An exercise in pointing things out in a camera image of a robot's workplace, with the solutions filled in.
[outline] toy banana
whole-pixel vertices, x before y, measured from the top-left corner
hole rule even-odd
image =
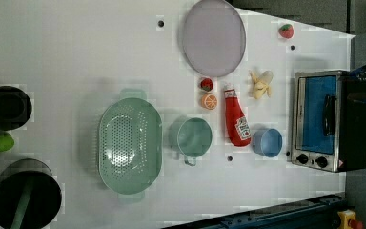
[[[267,95],[269,97],[272,96],[272,87],[270,86],[270,83],[273,80],[273,73],[272,71],[266,71],[264,72],[260,77],[257,77],[257,75],[251,71],[249,71],[252,81],[254,82],[254,91],[252,92],[252,95],[255,99],[261,98],[263,94],[267,92]]]

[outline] green lime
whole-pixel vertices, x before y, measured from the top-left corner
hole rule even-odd
[[[14,140],[10,134],[4,133],[0,135],[0,152],[10,150],[14,145]]]

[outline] light blue mug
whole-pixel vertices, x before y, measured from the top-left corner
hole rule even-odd
[[[254,151],[262,156],[277,156],[283,145],[281,133],[276,129],[259,130],[252,136]]]
[[[211,146],[213,132],[202,118],[179,117],[171,126],[172,148],[185,157],[185,163],[195,166],[196,158],[203,156]]]

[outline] ketchup label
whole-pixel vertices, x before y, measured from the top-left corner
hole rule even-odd
[[[234,90],[225,91],[225,98],[236,97],[236,92]]]
[[[234,126],[236,127],[241,140],[251,138],[251,132],[248,123],[246,122],[246,117],[243,116],[239,118]]]

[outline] toaster oven knob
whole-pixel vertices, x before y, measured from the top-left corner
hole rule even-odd
[[[328,166],[328,160],[325,157],[320,157],[316,160],[317,165],[320,168],[325,168],[326,166]]]
[[[299,161],[299,163],[301,163],[301,164],[306,164],[307,162],[308,162],[308,156],[306,156],[306,155],[304,155],[304,154],[301,154],[300,156],[298,156],[297,158],[296,158],[298,161]]]

